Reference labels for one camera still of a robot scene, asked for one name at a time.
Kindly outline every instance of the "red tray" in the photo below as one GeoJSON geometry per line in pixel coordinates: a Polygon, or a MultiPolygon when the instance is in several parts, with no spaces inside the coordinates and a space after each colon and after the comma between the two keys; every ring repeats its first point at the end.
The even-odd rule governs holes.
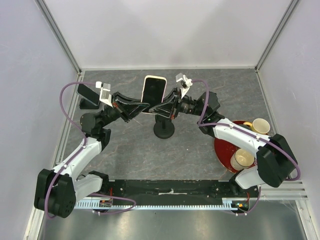
{"type": "MultiPolygon", "coordinates": [[[[235,124],[243,124],[246,121],[233,121],[235,124]]],[[[237,173],[238,171],[235,170],[230,163],[230,159],[233,156],[233,154],[239,149],[239,147],[233,145],[232,143],[217,139],[215,138],[213,140],[213,146],[215,150],[215,154],[218,157],[220,163],[228,169],[232,173],[237,173]]]]}

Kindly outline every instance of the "smartphone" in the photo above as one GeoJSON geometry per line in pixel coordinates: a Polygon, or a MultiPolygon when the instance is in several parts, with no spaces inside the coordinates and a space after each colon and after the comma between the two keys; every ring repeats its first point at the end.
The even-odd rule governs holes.
{"type": "Polygon", "coordinates": [[[167,79],[165,77],[148,75],[144,78],[141,102],[150,104],[150,107],[143,110],[143,113],[153,114],[149,112],[149,109],[162,103],[166,86],[167,79]]]}
{"type": "Polygon", "coordinates": [[[96,93],[95,91],[92,91],[86,85],[79,84],[79,86],[77,88],[77,92],[78,92],[78,94],[80,94],[82,97],[84,97],[86,100],[88,100],[93,105],[98,106],[100,104],[99,94],[96,93]]]}

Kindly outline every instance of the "white wall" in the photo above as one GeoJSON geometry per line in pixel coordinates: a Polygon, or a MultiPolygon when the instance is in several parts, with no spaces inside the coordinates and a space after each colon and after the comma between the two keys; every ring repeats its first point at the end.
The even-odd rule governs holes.
{"type": "Polygon", "coordinates": [[[82,68],[255,66],[290,0],[46,0],[82,68]]]}
{"type": "Polygon", "coordinates": [[[60,89],[76,79],[36,2],[0,1],[1,239],[23,238],[38,173],[51,167],[62,130],[60,89]]]}
{"type": "Polygon", "coordinates": [[[301,168],[320,223],[320,1],[302,0],[261,69],[261,80],[301,168]]]}

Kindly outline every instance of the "white cup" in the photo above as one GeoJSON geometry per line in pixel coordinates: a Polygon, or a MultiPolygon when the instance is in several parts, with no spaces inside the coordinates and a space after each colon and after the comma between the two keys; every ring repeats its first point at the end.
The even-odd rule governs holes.
{"type": "Polygon", "coordinates": [[[231,166],[237,171],[249,168],[254,161],[254,156],[242,148],[238,149],[230,159],[231,166]]]}
{"type": "Polygon", "coordinates": [[[270,131],[270,124],[263,118],[257,118],[253,122],[245,122],[244,125],[250,127],[250,129],[258,134],[267,134],[270,131]]]}

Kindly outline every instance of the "red wire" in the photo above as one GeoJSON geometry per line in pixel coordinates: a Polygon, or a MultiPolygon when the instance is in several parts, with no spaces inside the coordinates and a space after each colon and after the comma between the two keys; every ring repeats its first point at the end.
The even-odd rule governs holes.
{"type": "Polygon", "coordinates": [[[247,192],[246,195],[247,195],[247,200],[245,201],[245,203],[249,202],[249,200],[250,200],[250,193],[247,192]]]}

